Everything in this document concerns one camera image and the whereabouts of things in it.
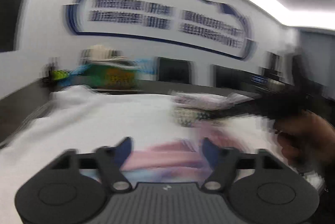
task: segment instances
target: white bedsheet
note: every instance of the white bedsheet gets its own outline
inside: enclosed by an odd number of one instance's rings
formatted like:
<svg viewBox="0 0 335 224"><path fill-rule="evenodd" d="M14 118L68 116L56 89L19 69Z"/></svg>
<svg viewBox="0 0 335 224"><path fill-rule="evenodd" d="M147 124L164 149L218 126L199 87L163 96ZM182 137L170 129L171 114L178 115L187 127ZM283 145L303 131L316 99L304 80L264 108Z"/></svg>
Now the white bedsheet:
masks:
<svg viewBox="0 0 335 224"><path fill-rule="evenodd" d="M168 95L102 95L74 86L54 93L53 99L57 107L48 117L33 121L0 151L0 223L21 223L14 206L16 191L66 149L89 153L131 136L134 149L142 150L194 134L174 122ZM280 157L260 118L231 119L226 128L250 152L266 148Z"/></svg>

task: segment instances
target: white wall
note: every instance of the white wall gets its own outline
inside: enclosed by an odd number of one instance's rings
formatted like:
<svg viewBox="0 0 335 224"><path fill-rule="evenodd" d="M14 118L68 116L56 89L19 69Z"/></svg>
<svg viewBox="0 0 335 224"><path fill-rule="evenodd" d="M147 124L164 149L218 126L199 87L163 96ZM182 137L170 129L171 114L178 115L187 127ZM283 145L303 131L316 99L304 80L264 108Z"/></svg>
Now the white wall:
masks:
<svg viewBox="0 0 335 224"><path fill-rule="evenodd" d="M333 36L333 43L331 45L331 52L330 52L330 67L329 67L329 82L328 82L328 89L327 94L332 99L335 99L335 37Z"/></svg>
<svg viewBox="0 0 335 224"><path fill-rule="evenodd" d="M49 43L53 42L48 41L48 29L39 21L48 10L45 5L41 0L23 0L17 23L17 50L0 53L0 98L38 78L47 57L52 56Z"/></svg>
<svg viewBox="0 0 335 224"><path fill-rule="evenodd" d="M302 32L301 47L306 61L308 62L309 77L312 81L324 86L329 84L330 67L333 58L332 45L335 43L334 36Z"/></svg>
<svg viewBox="0 0 335 224"><path fill-rule="evenodd" d="M281 39L280 49L277 54L281 56L281 68L284 82L293 84L291 67L292 54L300 47L300 31L296 28L283 26L283 35Z"/></svg>
<svg viewBox="0 0 335 224"><path fill-rule="evenodd" d="M28 84L37 77L49 57L60 57L62 68L73 69L77 65L80 50L94 44L122 50L128 57L169 57L194 61L196 78L194 84L210 85L210 64L259 73L265 65L265 51L278 53L287 44L294 44L296 32L283 27L244 0L212 0L234 6L252 23L252 34L257 49L247 61L239 61L218 54L161 42L99 37L74 36L64 26L63 5L74 0L25 0L19 50L0 53L1 83L0 98Z"/></svg>

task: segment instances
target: screw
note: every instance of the screw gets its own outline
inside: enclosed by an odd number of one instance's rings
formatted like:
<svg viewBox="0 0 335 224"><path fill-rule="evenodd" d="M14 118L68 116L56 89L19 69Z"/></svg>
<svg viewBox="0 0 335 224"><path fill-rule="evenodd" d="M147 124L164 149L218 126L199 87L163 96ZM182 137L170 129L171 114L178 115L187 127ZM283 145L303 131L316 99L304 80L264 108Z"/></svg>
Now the screw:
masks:
<svg viewBox="0 0 335 224"><path fill-rule="evenodd" d="M113 188L118 191L126 190L129 188L128 182L115 182Z"/></svg>
<svg viewBox="0 0 335 224"><path fill-rule="evenodd" d="M221 184L218 182L206 182L205 188L208 190L218 190L221 188Z"/></svg>
<svg viewBox="0 0 335 224"><path fill-rule="evenodd" d="M164 189L165 191L168 191L168 190L171 189L171 188L172 188L171 185L167 185L167 186L163 187L163 189Z"/></svg>

